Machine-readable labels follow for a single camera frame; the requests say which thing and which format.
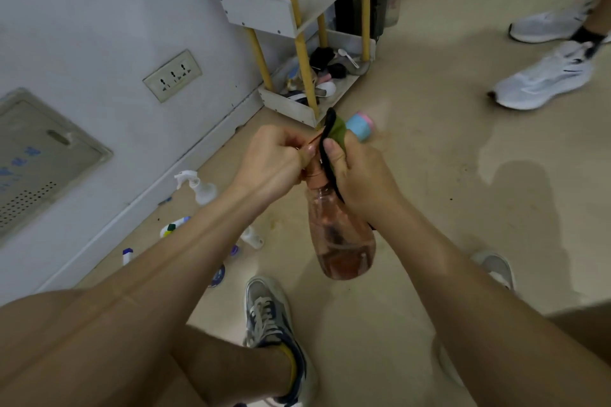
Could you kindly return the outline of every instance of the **shelving rack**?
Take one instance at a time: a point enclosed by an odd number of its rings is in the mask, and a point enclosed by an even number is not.
[[[333,106],[358,76],[348,75],[336,80],[337,92],[317,105],[314,84],[310,72],[309,53],[317,46],[344,48],[351,55],[360,55],[363,63],[375,57],[375,41],[369,38],[371,0],[362,0],[362,37],[328,31],[325,10],[336,0],[220,0],[230,23],[243,26],[252,46],[256,64],[263,77],[259,88],[266,107],[316,127],[324,117],[325,108]],[[318,38],[306,42],[305,29],[314,22],[318,23]],[[263,56],[255,30],[265,31],[294,39],[296,57],[290,59],[270,74]],[[308,106],[287,99],[277,93],[283,87],[286,73],[299,64],[305,86]]]

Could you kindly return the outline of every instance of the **black sock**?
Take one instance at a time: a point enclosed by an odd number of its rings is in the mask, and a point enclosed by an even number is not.
[[[577,31],[575,31],[575,34],[573,34],[569,40],[574,40],[580,44],[591,42],[593,46],[585,52],[585,57],[589,59],[594,56],[598,48],[600,48],[602,45],[602,41],[606,38],[606,34],[593,33],[592,31],[588,31],[585,27],[581,26]]]

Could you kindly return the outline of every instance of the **baseboard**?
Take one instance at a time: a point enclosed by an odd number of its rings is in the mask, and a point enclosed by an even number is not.
[[[147,188],[126,209],[111,220],[100,233],[70,259],[59,271],[36,290],[37,293],[74,287],[89,271],[134,231],[156,208],[176,190],[174,174],[199,168],[231,139],[236,127],[244,125],[263,107],[258,92],[253,91],[231,113],[197,142],[163,176]]]

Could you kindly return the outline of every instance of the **clear plastic bottle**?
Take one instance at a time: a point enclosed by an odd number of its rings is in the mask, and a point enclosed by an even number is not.
[[[318,157],[307,169],[310,235],[327,277],[350,280],[367,272],[376,254],[371,227],[348,213],[327,180]]]

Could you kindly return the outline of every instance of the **hand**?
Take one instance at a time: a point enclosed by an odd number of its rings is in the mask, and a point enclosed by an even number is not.
[[[301,181],[301,170],[316,153],[316,145],[307,142],[294,129],[262,126],[250,141],[233,183],[273,203]]]
[[[403,197],[382,153],[360,143],[351,131],[344,137],[346,153],[332,139],[323,145],[346,205],[375,227],[378,213]]]

